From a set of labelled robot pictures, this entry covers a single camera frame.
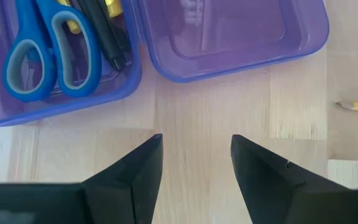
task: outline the black object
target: black object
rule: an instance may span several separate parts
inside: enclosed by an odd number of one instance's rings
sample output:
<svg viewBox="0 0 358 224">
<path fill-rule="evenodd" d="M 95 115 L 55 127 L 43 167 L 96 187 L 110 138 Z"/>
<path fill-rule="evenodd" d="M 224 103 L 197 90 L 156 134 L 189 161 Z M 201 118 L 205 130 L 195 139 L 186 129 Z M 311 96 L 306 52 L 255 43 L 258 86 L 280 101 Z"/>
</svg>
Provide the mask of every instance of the black object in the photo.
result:
<svg viewBox="0 0 358 224">
<path fill-rule="evenodd" d="M 234 172 L 254 224 L 358 223 L 358 190 L 316 175 L 240 136 Z"/>
<path fill-rule="evenodd" d="M 0 224 L 151 224 L 162 159 L 157 134 L 80 184 L 0 184 Z"/>
<path fill-rule="evenodd" d="M 95 29 L 104 58 L 113 68 L 122 70 L 126 64 L 126 58 L 116 39 L 114 32 L 117 31 L 112 30 L 99 1 L 77 0 L 77 2 Z"/>
</svg>

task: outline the wooden table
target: wooden table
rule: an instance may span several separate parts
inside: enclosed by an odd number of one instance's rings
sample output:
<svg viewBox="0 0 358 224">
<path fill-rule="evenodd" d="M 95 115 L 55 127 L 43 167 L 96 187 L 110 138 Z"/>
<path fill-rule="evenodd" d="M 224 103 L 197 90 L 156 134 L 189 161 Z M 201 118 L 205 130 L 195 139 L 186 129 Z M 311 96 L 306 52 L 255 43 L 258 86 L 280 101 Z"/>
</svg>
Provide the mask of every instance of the wooden table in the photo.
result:
<svg viewBox="0 0 358 224">
<path fill-rule="evenodd" d="M 250 223 L 230 158 L 232 134 L 318 174 L 328 159 L 358 160 L 358 1 L 327 0 L 328 44 L 292 62 L 196 83 L 162 78 L 142 49 L 144 77 L 130 97 L 0 128 L 0 182 L 82 181 L 164 134 L 154 223 Z"/>
</svg>

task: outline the purple plastic container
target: purple plastic container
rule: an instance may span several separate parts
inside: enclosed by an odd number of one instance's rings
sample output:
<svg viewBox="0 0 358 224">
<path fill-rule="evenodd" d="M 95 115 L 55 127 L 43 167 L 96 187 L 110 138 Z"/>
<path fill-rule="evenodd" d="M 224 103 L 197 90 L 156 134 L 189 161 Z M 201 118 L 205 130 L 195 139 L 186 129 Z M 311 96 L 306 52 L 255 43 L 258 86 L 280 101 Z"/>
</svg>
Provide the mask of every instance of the purple plastic container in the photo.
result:
<svg viewBox="0 0 358 224">
<path fill-rule="evenodd" d="M 141 79 L 139 44 L 145 40 L 156 69 L 175 82 L 192 82 L 225 73 L 284 62 L 319 50 L 329 24 L 322 0 L 122 0 L 132 45 L 132 62 L 117 73 L 106 62 L 96 93 L 68 98 L 58 86 L 50 99 L 23 103 L 2 84 L 2 65 L 17 34 L 14 0 L 0 0 L 0 126 L 122 99 Z M 86 65 L 83 39 L 70 36 L 77 80 Z M 23 73 L 39 76 L 37 65 Z M 32 83 L 31 75 L 24 78 Z"/>
</svg>

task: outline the blue scissors handle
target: blue scissors handle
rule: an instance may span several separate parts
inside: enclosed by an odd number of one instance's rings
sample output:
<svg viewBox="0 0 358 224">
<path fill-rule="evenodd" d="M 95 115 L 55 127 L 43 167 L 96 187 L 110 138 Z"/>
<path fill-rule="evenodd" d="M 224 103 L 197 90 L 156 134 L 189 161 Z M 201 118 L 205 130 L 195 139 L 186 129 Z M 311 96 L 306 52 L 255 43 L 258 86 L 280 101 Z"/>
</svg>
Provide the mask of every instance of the blue scissors handle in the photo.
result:
<svg viewBox="0 0 358 224">
<path fill-rule="evenodd" d="M 101 77 L 101 53 L 93 29 L 84 15 L 55 0 L 16 0 L 16 8 L 19 32 L 4 67 L 4 84 L 8 92 L 26 102 L 42 100 L 50 95 L 58 80 L 60 88 L 68 96 L 92 94 Z M 74 84 L 70 45 L 62 28 L 67 20 L 76 21 L 81 27 L 88 48 L 88 76 L 80 85 Z M 42 62 L 42 78 L 34 89 L 26 91 L 21 88 L 21 63 L 28 51 L 34 54 L 34 49 Z"/>
</svg>

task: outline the plastic lid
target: plastic lid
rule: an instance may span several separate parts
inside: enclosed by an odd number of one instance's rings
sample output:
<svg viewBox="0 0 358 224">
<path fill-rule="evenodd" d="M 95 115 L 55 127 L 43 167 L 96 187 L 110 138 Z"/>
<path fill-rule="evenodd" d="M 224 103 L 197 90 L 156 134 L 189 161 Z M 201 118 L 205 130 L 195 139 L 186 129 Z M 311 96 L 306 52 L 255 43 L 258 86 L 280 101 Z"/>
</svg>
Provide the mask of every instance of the plastic lid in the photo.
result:
<svg viewBox="0 0 358 224">
<path fill-rule="evenodd" d="M 156 69 L 191 82 L 320 49 L 328 36 L 322 0 L 139 1 Z"/>
</svg>

